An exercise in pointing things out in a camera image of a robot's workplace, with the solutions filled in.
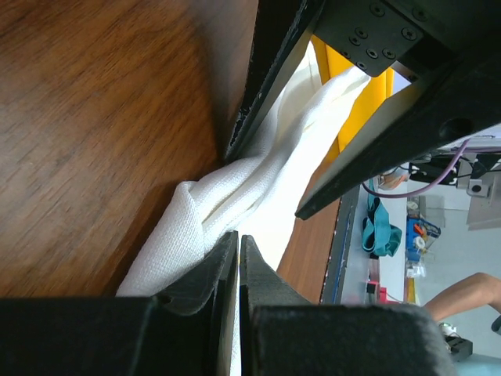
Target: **screw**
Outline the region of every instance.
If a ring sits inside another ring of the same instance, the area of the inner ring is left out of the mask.
[[[393,60],[395,57],[397,57],[395,55],[395,53],[392,52],[392,51],[390,51],[389,49],[384,49],[383,50],[383,55],[384,55],[384,57],[386,57],[388,59],[391,59],[391,60]]]
[[[349,39],[353,45],[360,45],[360,39],[358,39],[357,37],[350,37]]]
[[[408,41],[414,41],[417,38],[416,32],[413,29],[410,29],[408,27],[404,27],[402,29],[402,35]]]
[[[384,8],[381,4],[374,2],[370,5],[370,12],[376,17],[384,16]]]
[[[366,39],[368,37],[366,31],[363,30],[361,27],[357,27],[355,29],[355,34],[357,34],[362,39]]]
[[[364,63],[362,63],[361,61],[357,61],[357,67],[359,67],[363,71],[367,70],[367,66]]]
[[[366,52],[371,59],[377,59],[377,52],[374,51],[373,49],[367,49]]]
[[[422,9],[414,8],[413,9],[413,16],[418,21],[422,21],[422,22],[428,21],[428,15]]]

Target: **blue object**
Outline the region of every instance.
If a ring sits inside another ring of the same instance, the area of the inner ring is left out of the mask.
[[[369,187],[374,190],[372,180],[369,181]],[[390,224],[390,215],[381,199],[372,194],[367,199],[367,217],[363,220],[362,228],[364,251],[380,257],[395,255],[402,240],[402,231]]]

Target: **wooden table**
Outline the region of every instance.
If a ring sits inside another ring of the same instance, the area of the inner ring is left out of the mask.
[[[114,293],[218,166],[257,3],[0,2],[0,295]]]

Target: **human arm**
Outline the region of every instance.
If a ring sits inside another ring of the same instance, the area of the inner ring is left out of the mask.
[[[486,305],[501,313],[501,280],[486,273],[475,273],[442,291],[424,308],[435,321],[441,321]]]

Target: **white cloth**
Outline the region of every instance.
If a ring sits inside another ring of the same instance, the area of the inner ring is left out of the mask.
[[[183,182],[133,262],[118,295],[152,295],[196,265],[229,230],[250,234],[274,269],[312,173],[369,82],[357,68],[321,87],[312,48],[242,159]],[[240,374],[238,302],[231,374]]]

